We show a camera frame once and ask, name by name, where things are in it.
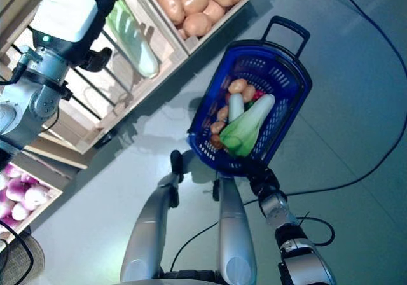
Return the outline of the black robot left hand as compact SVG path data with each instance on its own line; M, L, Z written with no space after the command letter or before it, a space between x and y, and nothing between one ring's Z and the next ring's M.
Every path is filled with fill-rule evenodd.
M42 0L32 21L33 43L62 57L69 67L101 71L112 50L91 49L119 0Z

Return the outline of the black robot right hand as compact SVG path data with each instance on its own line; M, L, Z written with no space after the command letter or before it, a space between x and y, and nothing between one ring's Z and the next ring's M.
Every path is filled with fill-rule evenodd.
M280 184L274 172L269 169L251 170L247 172L250 187L258 200L263 201L280 190Z

